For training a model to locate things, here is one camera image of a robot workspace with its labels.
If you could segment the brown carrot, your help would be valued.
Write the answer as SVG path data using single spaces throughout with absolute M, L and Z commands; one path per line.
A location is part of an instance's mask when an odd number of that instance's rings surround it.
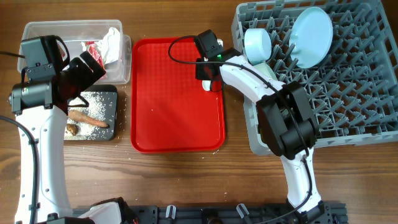
M 104 121 L 100 121 L 100 120 L 94 119 L 94 118 L 82 113 L 81 111 L 77 111 L 77 110 L 70 110 L 68 112 L 68 117 L 72 121 L 86 123 L 86 124 L 90 124 L 92 126 L 97 126 L 97 127 L 100 127 L 100 128 L 107 128 L 108 127 L 108 124 L 105 123 Z

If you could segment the light blue plate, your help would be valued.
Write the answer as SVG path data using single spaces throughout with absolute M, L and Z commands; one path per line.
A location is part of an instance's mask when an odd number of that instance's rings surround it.
M 320 63 L 328 53 L 333 40 L 333 25 L 329 15 L 319 7 L 304 10 L 294 22 L 289 44 L 290 54 L 297 59 L 296 66 L 310 68 Z

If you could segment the white plastic spoon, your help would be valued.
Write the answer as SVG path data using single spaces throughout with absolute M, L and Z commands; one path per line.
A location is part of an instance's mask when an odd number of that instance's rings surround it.
M 202 87 L 205 91 L 211 91 L 212 89 L 212 81 L 211 80 L 203 80 Z

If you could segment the white tissue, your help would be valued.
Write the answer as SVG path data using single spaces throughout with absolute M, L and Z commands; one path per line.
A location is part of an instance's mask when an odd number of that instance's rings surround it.
M 119 60 L 121 34 L 115 27 L 111 27 L 108 33 L 99 41 L 95 42 L 102 58 L 104 65 Z

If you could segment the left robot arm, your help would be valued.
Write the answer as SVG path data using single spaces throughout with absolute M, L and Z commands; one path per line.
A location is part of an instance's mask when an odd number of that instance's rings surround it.
M 56 35 L 21 42 L 27 66 L 9 96 L 21 141 L 21 189 L 16 223 L 138 223 L 123 198 L 103 200 L 74 217 L 67 195 L 64 134 L 69 102 L 105 70 L 88 53 L 71 58 Z

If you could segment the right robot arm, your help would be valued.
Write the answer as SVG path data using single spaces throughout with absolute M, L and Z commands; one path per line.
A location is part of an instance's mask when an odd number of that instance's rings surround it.
M 236 49 L 225 50 L 212 30 L 193 40 L 200 54 L 197 73 L 208 79 L 220 77 L 255 103 L 265 142 L 284 168 L 292 207 L 288 214 L 304 223 L 314 220 L 322 203 L 312 164 L 318 123 L 306 91 L 298 82 L 285 84 L 268 77 Z

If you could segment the white rice pile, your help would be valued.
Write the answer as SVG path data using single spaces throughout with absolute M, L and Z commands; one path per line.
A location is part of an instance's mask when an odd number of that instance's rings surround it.
M 114 135 L 115 92 L 84 91 L 69 102 L 64 139 L 109 141 Z

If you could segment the brown food scrap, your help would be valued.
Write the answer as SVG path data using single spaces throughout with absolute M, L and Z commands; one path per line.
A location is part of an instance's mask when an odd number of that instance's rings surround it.
M 76 136 L 79 132 L 79 127 L 75 124 L 68 123 L 66 125 L 67 133 L 70 133 L 72 136 Z

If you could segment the green bowl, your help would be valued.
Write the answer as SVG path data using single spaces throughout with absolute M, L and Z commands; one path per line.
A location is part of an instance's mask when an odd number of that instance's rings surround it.
M 273 69 L 271 69 L 270 66 L 268 66 L 268 64 L 266 64 L 265 62 L 255 65 L 254 68 L 259 70 L 265 76 L 267 76 L 273 80 L 277 80 L 277 77 L 276 77 Z

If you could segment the red snack wrapper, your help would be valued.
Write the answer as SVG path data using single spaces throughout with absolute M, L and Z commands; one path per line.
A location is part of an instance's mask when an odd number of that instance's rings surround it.
M 95 42 L 94 41 L 82 42 L 82 46 L 83 49 L 86 50 L 102 68 L 104 68 L 103 58 Z

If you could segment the white bowl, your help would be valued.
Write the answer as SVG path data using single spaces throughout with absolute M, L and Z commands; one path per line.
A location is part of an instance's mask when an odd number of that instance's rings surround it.
M 244 35 L 244 51 L 252 65 L 265 62 L 271 57 L 272 44 L 265 29 L 248 29 Z

